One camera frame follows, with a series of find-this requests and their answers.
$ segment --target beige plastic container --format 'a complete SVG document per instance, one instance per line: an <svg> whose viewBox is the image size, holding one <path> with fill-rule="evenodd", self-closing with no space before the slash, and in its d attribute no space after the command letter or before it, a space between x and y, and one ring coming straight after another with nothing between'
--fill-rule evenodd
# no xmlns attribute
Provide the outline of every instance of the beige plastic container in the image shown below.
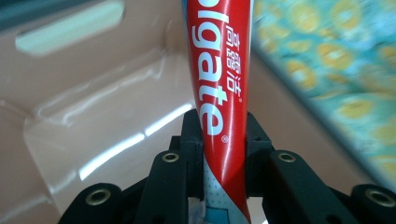
<svg viewBox="0 0 396 224"><path fill-rule="evenodd" d="M0 223L56 223L92 184L126 189L195 107L180 0L121 2L117 25L45 55L16 39L97 3L0 33ZM249 110L328 185L349 192L367 181L255 55ZM265 220L260 204L249 200L253 223Z"/></svg>

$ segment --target red toothpaste tube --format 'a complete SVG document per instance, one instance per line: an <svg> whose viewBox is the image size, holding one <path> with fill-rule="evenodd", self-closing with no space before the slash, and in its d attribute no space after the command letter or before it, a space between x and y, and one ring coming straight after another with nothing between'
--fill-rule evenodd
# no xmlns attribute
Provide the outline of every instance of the red toothpaste tube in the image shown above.
<svg viewBox="0 0 396 224"><path fill-rule="evenodd" d="M250 223L245 138L252 1L182 0L204 135L205 221Z"/></svg>

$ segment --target red packaging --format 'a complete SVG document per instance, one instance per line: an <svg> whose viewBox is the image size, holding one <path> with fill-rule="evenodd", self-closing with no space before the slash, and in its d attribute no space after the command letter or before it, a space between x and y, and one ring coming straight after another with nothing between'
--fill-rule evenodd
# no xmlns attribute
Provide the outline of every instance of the red packaging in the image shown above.
<svg viewBox="0 0 396 224"><path fill-rule="evenodd" d="M251 5L241 0L183 1L192 84L204 135L205 218L212 223L250 222L245 138Z"/></svg>

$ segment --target lemon pattern fabric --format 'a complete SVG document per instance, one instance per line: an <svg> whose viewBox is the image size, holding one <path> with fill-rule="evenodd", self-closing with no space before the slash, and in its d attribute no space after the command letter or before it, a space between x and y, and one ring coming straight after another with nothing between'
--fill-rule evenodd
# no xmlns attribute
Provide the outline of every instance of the lemon pattern fabric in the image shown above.
<svg viewBox="0 0 396 224"><path fill-rule="evenodd" d="M396 1L255 0L253 20L256 50L396 190Z"/></svg>

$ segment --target registered trademark symbol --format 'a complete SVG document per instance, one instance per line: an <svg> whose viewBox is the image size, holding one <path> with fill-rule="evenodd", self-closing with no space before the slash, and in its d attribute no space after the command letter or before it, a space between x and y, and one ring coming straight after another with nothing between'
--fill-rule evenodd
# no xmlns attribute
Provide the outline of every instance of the registered trademark symbol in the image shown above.
<svg viewBox="0 0 396 224"><path fill-rule="evenodd" d="M223 143L228 143L228 136L227 135L223 135L222 137L221 137L221 142L223 142Z"/></svg>

